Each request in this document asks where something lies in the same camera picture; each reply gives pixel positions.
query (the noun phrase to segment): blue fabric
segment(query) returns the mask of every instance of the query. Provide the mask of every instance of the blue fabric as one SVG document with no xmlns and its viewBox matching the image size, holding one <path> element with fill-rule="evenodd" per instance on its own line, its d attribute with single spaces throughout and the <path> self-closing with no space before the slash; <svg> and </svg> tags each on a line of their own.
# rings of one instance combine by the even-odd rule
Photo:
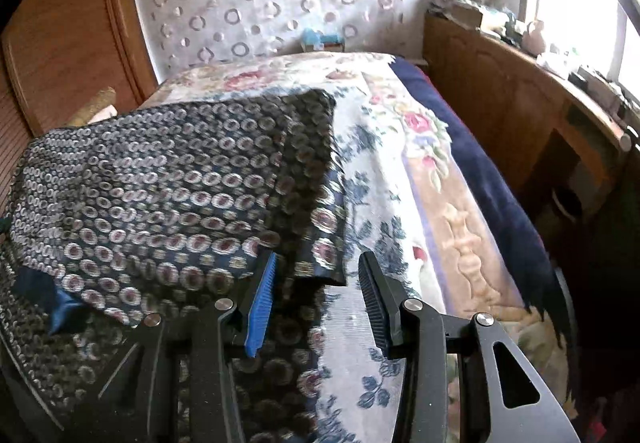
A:
<svg viewBox="0 0 640 443">
<path fill-rule="evenodd" d="M 84 328 L 89 307 L 56 286 L 53 278 L 37 269 L 21 266 L 12 292 L 40 306 L 49 315 L 49 335 L 75 333 Z"/>
<path fill-rule="evenodd" d="M 451 153 L 527 307 L 548 312 L 561 333 L 568 333 L 566 305 L 545 246 L 500 171 L 473 134 L 440 96 L 424 73 L 402 58 L 391 69 L 415 100 L 449 124 Z"/>
</svg>

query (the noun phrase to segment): wooden wardrobe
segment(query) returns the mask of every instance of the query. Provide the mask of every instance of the wooden wardrobe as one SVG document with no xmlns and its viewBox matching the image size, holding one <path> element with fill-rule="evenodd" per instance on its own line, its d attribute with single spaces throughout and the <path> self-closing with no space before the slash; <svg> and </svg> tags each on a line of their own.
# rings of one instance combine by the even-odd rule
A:
<svg viewBox="0 0 640 443">
<path fill-rule="evenodd" d="M 157 86 L 134 0 L 22 0 L 1 41 L 0 211 L 32 138 L 108 86 L 119 113 Z"/>
</svg>

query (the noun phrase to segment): purple stripe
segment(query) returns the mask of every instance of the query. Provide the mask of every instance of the purple stripe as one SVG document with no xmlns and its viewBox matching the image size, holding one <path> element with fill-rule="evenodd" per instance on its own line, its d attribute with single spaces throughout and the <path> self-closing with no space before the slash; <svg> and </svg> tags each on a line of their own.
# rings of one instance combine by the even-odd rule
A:
<svg viewBox="0 0 640 443">
<path fill-rule="evenodd" d="M 402 153 L 402 164 L 404 165 L 404 170 L 409 178 L 412 194 L 414 194 L 415 206 L 418 209 L 418 215 L 420 216 L 420 222 L 422 223 L 424 240 L 427 243 L 427 249 L 429 250 L 428 256 L 431 258 L 431 263 L 433 263 L 433 269 L 436 273 L 436 279 L 438 280 L 440 290 L 442 291 L 444 307 L 447 310 L 446 312 L 450 313 L 455 310 L 449 293 L 449 287 L 447 286 L 447 277 L 444 275 L 442 262 L 440 261 L 440 253 L 438 252 L 438 247 L 436 246 L 435 239 L 433 238 L 433 231 L 431 230 L 431 225 L 429 224 L 427 216 L 424 214 L 424 208 L 422 207 L 422 201 L 420 200 L 420 193 L 415 185 L 414 178 L 411 176 L 411 171 L 404 152 Z"/>
</svg>

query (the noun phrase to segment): bed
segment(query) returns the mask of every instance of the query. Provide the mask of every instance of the bed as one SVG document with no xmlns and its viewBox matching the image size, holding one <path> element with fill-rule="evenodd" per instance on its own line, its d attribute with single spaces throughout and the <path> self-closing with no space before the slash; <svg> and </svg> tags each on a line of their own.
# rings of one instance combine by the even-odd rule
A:
<svg viewBox="0 0 640 443">
<path fill-rule="evenodd" d="M 384 359 L 372 338 L 357 279 L 358 256 L 366 249 L 387 275 L 436 310 L 467 318 L 478 311 L 492 313 L 573 415 L 570 322 L 542 242 L 495 166 L 417 68 L 384 54 L 326 52 L 196 67 L 163 83 L 142 108 L 226 105 L 318 91 L 335 102 L 332 127 L 340 160 L 334 162 L 344 177 L 331 188 L 344 204 L 331 198 L 335 216 L 316 217 L 314 224 L 318 219 L 319 228 L 328 228 L 335 217 L 346 224 L 331 243 L 314 243 L 312 251 L 316 263 L 332 270 L 336 254 L 343 257 L 343 282 L 329 279 L 329 285 L 320 286 L 303 279 L 308 266 L 302 264 L 274 305 L 258 357 L 234 361 L 248 441 L 390 441 L 403 363 Z M 111 120 L 114 126 L 123 118 Z M 37 369 L 32 373 L 34 351 L 25 351 L 2 319 L 7 353 L 46 407 L 49 424 L 59 425 L 81 399 L 83 380 L 95 379 L 126 336 L 127 325 L 155 310 L 142 305 L 142 312 L 127 316 L 110 308 L 112 315 L 106 316 L 104 305 L 96 308 L 94 302 L 83 332 L 46 335 L 47 316 L 15 294 L 15 268 L 6 258 L 0 277 L 3 312 L 28 317 L 22 331 L 31 339 L 37 334 L 38 343 L 46 339 L 72 371 L 71 377 L 60 370 L 45 369 L 44 377 Z M 63 277 L 53 276 L 58 287 Z M 215 295 L 219 280 L 212 282 L 209 291 Z M 90 302 L 80 293 L 76 298 Z M 171 315 L 188 307 L 193 305 L 164 302 L 160 309 Z M 181 367 L 180 390 L 188 391 L 189 362 Z M 14 381 L 18 387 L 19 380 Z M 449 383 L 450 440 L 456 441 L 454 360 Z M 178 404 L 183 441 L 188 440 L 188 407 Z"/>
</svg>

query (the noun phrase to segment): floral bed sheet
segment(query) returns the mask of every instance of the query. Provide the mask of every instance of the floral bed sheet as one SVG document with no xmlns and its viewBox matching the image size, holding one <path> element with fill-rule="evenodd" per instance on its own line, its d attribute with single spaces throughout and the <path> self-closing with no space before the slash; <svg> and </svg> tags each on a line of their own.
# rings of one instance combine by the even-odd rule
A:
<svg viewBox="0 0 640 443">
<path fill-rule="evenodd" d="M 143 107 L 306 88 L 334 96 L 334 134 L 347 193 L 348 282 L 324 289 L 321 330 L 310 344 L 319 371 L 298 383 L 316 400 L 319 441 L 391 440 L 403 362 L 384 359 L 374 344 L 357 277 L 359 254 L 367 249 L 387 275 L 436 310 L 461 317 L 491 312 L 571 415 L 564 337 L 548 315 L 524 308 L 450 155 L 447 124 L 411 97 L 391 61 L 384 54 L 315 52 L 197 67 L 163 83 Z M 450 363 L 449 437 L 456 441 L 458 379 L 454 360 Z M 286 441 L 289 433 L 259 436 Z"/>
</svg>

